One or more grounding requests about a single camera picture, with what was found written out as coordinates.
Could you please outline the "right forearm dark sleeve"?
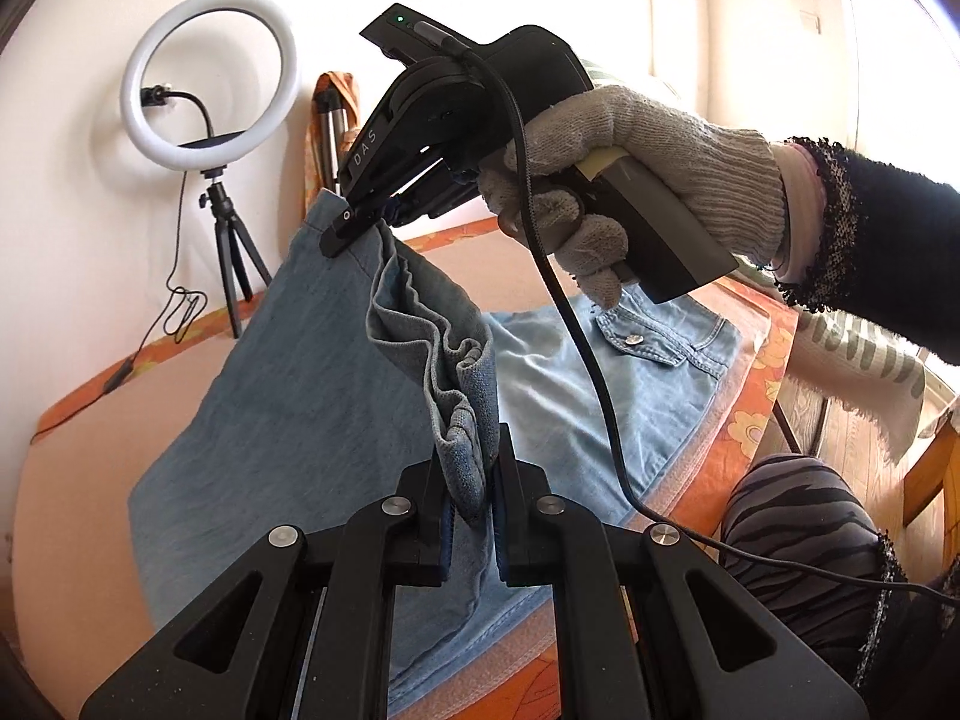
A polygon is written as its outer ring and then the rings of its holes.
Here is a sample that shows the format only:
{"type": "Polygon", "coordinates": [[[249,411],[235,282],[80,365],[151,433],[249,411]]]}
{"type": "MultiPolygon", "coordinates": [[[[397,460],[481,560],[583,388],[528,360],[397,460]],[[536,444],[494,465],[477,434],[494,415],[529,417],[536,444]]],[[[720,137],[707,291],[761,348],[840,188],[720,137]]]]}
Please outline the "right forearm dark sleeve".
{"type": "Polygon", "coordinates": [[[789,213],[791,304],[844,310],[958,362],[958,192],[825,138],[771,148],[789,213]]]}

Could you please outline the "right hand grey glove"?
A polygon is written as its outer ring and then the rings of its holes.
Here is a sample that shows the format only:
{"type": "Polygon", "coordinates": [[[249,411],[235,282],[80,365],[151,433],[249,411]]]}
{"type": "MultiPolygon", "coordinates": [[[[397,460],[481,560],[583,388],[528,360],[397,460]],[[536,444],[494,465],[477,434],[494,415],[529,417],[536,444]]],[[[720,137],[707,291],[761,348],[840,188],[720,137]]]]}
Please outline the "right hand grey glove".
{"type": "MultiPolygon", "coordinates": [[[[615,146],[651,169],[724,249],[758,266],[788,261],[786,187],[771,146],[755,130],[713,125],[612,85],[565,99],[532,119],[524,133],[534,177],[615,146]]],[[[534,195],[530,211],[545,252],[579,291],[604,309],[617,305],[617,266],[628,252],[623,226],[584,213],[564,188],[534,195]]]]}

